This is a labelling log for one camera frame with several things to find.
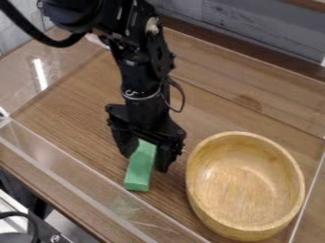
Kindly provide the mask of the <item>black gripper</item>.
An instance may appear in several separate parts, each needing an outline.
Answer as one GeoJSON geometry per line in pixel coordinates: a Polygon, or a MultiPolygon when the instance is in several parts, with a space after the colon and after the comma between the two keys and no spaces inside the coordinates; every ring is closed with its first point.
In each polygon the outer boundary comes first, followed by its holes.
{"type": "Polygon", "coordinates": [[[157,91],[146,96],[123,91],[124,104],[106,106],[112,138],[124,158],[138,149],[138,139],[154,143],[158,149],[157,169],[166,173],[170,164],[183,154],[186,131],[171,119],[170,92],[157,91]]]}

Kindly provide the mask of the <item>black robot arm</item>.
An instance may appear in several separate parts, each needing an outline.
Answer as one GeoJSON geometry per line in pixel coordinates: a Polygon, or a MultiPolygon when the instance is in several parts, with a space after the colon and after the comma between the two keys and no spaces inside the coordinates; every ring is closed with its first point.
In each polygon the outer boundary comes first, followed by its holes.
{"type": "Polygon", "coordinates": [[[175,55],[163,37],[163,21],[146,0],[39,0],[52,23],[74,33],[91,32],[108,46],[120,71],[124,103],[106,105],[120,154],[130,157],[144,140],[157,146],[155,169],[166,172],[182,155],[187,133],[171,119],[170,90],[181,89],[170,72],[175,55]]]}

